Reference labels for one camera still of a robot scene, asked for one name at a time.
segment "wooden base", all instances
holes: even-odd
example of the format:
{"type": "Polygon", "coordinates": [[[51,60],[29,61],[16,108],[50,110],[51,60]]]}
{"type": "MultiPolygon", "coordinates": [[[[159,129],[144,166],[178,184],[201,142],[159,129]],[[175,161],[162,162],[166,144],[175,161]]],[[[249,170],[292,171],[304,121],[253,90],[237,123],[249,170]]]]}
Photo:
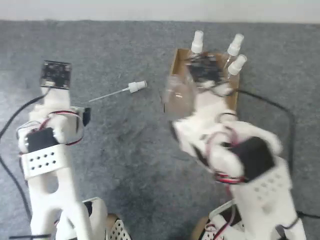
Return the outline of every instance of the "wooden base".
{"type": "Polygon", "coordinates": [[[191,238],[190,240],[199,240],[201,237],[201,234],[208,222],[209,217],[205,216],[203,218],[201,218],[197,225],[195,226],[195,228],[193,229],[192,233],[191,233],[191,238]]]}
{"type": "MultiPolygon", "coordinates": [[[[170,76],[172,75],[179,75],[184,79],[185,76],[185,59],[188,58],[189,49],[186,48],[179,48],[176,50],[174,59],[171,65],[170,69],[170,76]]],[[[223,62],[222,62],[222,55],[221,53],[213,53],[216,57],[216,60],[218,62],[218,66],[220,68],[223,68],[223,62]]],[[[231,87],[233,89],[237,89],[239,87],[239,82],[231,82],[231,87]]],[[[238,100],[238,93],[235,92],[232,96],[228,96],[226,98],[226,103],[229,106],[231,110],[236,110],[237,108],[237,100],[238,100]]]]}

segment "plastic bottle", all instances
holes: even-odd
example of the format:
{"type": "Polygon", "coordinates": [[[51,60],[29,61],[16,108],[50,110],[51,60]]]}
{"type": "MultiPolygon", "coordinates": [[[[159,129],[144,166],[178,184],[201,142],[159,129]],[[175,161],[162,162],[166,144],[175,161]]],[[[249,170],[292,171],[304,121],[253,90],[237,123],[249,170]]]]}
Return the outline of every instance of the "plastic bottle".
{"type": "Polygon", "coordinates": [[[241,54],[230,64],[228,67],[228,81],[233,82],[239,80],[239,73],[247,60],[247,57],[241,54]]]}
{"type": "Polygon", "coordinates": [[[236,60],[237,55],[239,54],[241,44],[244,40],[244,36],[240,33],[237,33],[229,45],[226,53],[222,56],[223,69],[226,69],[230,66],[230,64],[236,60]]]}
{"type": "Polygon", "coordinates": [[[204,46],[204,32],[197,30],[194,33],[191,49],[188,52],[188,56],[192,57],[193,55],[202,53],[203,46],[204,46]]]}

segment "clear plastic bottle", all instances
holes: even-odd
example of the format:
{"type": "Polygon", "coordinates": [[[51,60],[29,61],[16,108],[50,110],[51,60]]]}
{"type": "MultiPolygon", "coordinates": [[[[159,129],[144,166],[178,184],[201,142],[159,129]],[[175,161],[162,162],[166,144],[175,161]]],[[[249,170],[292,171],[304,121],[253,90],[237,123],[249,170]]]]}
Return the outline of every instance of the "clear plastic bottle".
{"type": "Polygon", "coordinates": [[[203,47],[204,47],[204,32],[197,30],[194,32],[191,49],[188,52],[188,57],[192,57],[196,54],[202,53],[203,47]]]}
{"type": "Polygon", "coordinates": [[[245,37],[240,33],[237,33],[235,35],[235,37],[234,37],[232,43],[229,45],[226,53],[224,53],[222,56],[223,69],[228,68],[230,66],[230,64],[236,60],[244,38],[245,37]]]}

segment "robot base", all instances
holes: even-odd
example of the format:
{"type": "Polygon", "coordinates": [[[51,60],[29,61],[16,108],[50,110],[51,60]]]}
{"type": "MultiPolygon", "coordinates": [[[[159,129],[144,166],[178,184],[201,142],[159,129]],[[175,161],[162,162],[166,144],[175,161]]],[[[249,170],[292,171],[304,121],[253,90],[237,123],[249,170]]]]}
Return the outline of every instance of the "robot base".
{"type": "MultiPolygon", "coordinates": [[[[229,215],[234,205],[231,200],[222,206],[210,212],[209,216],[202,217],[191,234],[191,240],[212,240],[216,232],[230,219],[229,215]],[[210,227],[210,231],[206,231],[206,225],[213,224],[215,227],[210,227]]],[[[271,240],[285,240],[287,238],[280,236],[276,229],[272,233],[271,240]]],[[[239,214],[231,226],[228,226],[224,232],[217,238],[217,240],[246,240],[245,226],[239,214]]]]}

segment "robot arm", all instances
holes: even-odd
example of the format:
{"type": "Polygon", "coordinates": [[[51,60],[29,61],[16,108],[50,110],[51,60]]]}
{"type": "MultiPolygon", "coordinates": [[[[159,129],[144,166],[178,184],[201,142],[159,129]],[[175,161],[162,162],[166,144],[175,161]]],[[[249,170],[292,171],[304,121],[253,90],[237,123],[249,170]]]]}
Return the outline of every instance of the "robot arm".
{"type": "Polygon", "coordinates": [[[273,155],[278,156],[282,145],[278,137],[248,122],[238,121],[225,100],[210,91],[196,96],[196,110],[186,118],[172,122],[172,129],[180,148],[197,157],[206,169],[238,178],[244,174],[239,158],[230,151],[249,138],[264,140],[273,155]]]}
{"type": "MultiPolygon", "coordinates": [[[[245,230],[226,228],[223,236],[274,240],[276,226],[290,226],[284,230],[288,239],[306,239],[290,192],[287,162],[279,157],[278,137],[238,121],[225,99],[210,90],[199,92],[195,101],[193,114],[173,121],[172,132],[182,151],[195,157],[218,182],[232,184],[230,192],[245,230]]],[[[212,216],[211,223],[221,226],[215,222],[219,218],[212,216]]]]}
{"type": "Polygon", "coordinates": [[[91,240],[97,236],[93,234],[88,210],[79,199],[68,149],[82,139],[90,111],[70,106],[70,72],[69,63],[44,62],[41,90],[46,93],[51,89],[44,104],[37,104],[30,112],[29,122],[17,129],[17,138],[30,194],[32,235],[50,235],[57,211],[63,210],[77,239],[91,240]],[[53,193],[47,185],[52,177],[58,181],[53,193]]]}

